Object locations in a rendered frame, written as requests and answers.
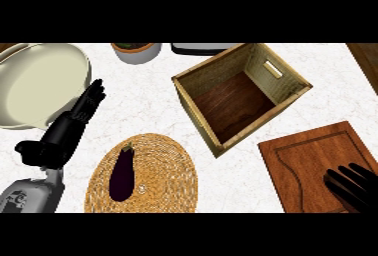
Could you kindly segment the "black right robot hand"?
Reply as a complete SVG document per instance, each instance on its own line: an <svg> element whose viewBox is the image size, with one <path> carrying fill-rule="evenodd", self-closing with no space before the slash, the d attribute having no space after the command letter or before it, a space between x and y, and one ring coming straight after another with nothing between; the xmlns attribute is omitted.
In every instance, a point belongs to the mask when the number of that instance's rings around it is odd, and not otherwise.
<svg viewBox="0 0 378 256"><path fill-rule="evenodd" d="M378 214L378 175L356 163L328 169L325 186L350 213Z"/></svg>

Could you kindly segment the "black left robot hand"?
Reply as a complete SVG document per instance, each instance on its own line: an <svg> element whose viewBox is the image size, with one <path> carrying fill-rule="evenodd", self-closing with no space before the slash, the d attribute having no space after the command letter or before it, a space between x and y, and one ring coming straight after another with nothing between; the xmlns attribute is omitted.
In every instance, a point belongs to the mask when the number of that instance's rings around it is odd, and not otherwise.
<svg viewBox="0 0 378 256"><path fill-rule="evenodd" d="M105 99L102 80L97 79L83 92L74 107L64 111L39 141L21 141L15 151L23 163L60 169L70 161L85 133L86 125Z"/></svg>

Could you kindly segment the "brown wooden cutting board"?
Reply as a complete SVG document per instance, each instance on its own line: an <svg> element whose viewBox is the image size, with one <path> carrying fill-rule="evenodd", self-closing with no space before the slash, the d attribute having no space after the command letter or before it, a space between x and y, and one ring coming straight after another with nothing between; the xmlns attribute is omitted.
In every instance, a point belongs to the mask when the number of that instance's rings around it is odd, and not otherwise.
<svg viewBox="0 0 378 256"><path fill-rule="evenodd" d="M348 121L259 144L287 213L346 213L330 192L324 175L350 163L378 174L376 160Z"/></svg>

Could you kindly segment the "square wicker basket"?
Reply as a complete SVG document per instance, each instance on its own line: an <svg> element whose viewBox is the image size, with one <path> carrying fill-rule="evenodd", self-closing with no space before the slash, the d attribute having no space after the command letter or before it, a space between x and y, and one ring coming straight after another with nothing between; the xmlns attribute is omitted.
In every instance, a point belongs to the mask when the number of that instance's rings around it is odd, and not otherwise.
<svg viewBox="0 0 378 256"><path fill-rule="evenodd" d="M312 89L263 43L240 43L173 77L182 106L216 156Z"/></svg>

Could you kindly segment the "cream round pan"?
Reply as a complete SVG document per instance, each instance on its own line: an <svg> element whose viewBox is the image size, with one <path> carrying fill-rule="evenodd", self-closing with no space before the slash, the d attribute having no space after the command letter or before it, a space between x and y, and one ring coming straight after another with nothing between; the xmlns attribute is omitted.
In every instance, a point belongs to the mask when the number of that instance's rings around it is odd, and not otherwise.
<svg viewBox="0 0 378 256"><path fill-rule="evenodd" d="M92 80L91 60L68 43L18 43L0 53L0 128L46 130Z"/></svg>

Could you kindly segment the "purple eggplant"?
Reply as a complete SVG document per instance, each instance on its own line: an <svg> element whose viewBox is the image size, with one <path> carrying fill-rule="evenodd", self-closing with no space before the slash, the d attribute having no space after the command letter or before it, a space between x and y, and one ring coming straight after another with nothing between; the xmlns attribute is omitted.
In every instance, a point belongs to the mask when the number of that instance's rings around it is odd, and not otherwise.
<svg viewBox="0 0 378 256"><path fill-rule="evenodd" d="M123 202L133 194L135 189L135 150L133 145L122 149L110 179L110 196L114 201Z"/></svg>

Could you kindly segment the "round woven placemat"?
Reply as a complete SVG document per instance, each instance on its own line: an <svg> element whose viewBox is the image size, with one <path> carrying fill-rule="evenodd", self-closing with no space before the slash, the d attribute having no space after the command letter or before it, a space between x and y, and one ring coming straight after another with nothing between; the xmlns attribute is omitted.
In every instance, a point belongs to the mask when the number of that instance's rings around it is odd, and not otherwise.
<svg viewBox="0 0 378 256"><path fill-rule="evenodd" d="M110 196L110 179L122 149L135 150L135 190L117 202ZM130 137L107 153L94 172L85 201L88 213L191 213L198 202L198 176L190 154L166 135Z"/></svg>

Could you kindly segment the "grey plant pot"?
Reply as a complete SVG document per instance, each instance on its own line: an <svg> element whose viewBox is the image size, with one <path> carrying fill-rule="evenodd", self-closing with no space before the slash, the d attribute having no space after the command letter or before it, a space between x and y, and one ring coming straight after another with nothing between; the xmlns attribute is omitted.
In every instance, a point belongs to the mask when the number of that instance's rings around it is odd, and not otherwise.
<svg viewBox="0 0 378 256"><path fill-rule="evenodd" d="M123 48L119 43L111 44L120 60L132 65L145 64L160 54L160 43L130 43L128 48Z"/></svg>

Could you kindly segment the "brown wooden panel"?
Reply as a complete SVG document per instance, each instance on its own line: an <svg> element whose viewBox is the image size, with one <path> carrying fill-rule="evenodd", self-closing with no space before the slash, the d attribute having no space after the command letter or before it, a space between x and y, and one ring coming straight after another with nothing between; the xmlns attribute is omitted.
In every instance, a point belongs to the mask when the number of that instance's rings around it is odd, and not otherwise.
<svg viewBox="0 0 378 256"><path fill-rule="evenodd" d="M349 43L348 48L378 94L378 43Z"/></svg>

